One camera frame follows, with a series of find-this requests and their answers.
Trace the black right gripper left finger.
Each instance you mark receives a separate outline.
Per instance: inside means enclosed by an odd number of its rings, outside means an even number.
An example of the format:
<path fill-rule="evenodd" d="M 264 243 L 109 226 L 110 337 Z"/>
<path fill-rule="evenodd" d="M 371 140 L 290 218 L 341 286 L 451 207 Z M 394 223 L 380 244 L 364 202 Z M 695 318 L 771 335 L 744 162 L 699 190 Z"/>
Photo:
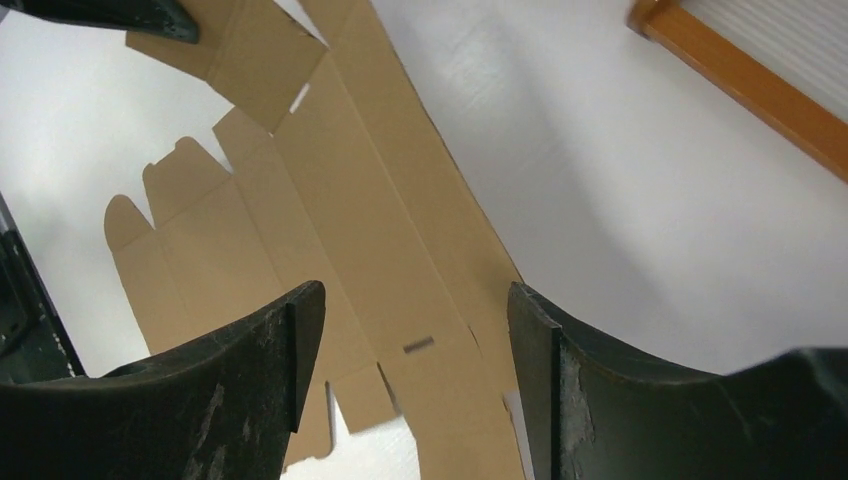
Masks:
<path fill-rule="evenodd" d="M 1 387 L 5 479 L 277 479 L 325 320 L 305 282 L 100 378 Z"/>

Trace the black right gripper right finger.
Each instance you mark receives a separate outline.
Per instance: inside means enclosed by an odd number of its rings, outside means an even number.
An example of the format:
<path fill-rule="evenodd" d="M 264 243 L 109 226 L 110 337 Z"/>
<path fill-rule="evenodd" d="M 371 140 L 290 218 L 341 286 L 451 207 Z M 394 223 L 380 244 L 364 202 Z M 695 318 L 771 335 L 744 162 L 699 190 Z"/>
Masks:
<path fill-rule="evenodd" d="M 507 318 L 538 479 L 843 479 L 847 352 L 688 368 L 513 283 Z"/>

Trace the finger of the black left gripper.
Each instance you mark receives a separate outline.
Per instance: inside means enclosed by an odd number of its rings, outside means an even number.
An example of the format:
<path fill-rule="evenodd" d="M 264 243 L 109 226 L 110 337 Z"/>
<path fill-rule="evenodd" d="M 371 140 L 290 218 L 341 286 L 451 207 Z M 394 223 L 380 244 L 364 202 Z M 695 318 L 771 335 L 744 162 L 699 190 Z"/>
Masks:
<path fill-rule="evenodd" d="M 172 0 L 1 0 L 1 8 L 42 20 L 150 34 L 197 44 L 200 29 Z"/>

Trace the brown cardboard box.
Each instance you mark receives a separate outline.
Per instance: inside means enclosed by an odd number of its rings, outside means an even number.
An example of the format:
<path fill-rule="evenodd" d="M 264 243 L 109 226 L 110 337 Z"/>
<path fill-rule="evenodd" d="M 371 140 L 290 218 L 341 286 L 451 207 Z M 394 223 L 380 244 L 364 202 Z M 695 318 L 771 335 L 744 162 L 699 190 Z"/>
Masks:
<path fill-rule="evenodd" d="M 308 281 L 326 320 L 287 464 L 347 429 L 403 416 L 424 479 L 520 479 L 504 397 L 519 277 L 368 1 L 307 1 L 312 35 L 272 1 L 189 1 L 191 45 L 129 48 L 232 104 L 214 126 L 227 164 L 180 139 L 142 180 L 150 212 L 115 196 L 104 230 L 154 353 Z"/>

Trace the orange wooden shelf rack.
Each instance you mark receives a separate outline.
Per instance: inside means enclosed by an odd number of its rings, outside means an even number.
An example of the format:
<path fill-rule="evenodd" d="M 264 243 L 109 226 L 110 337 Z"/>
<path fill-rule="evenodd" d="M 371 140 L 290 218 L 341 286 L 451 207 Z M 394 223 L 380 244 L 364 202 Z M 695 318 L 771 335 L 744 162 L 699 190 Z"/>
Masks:
<path fill-rule="evenodd" d="M 626 24 L 674 54 L 840 180 L 847 180 L 847 124 L 678 1 L 634 1 Z"/>

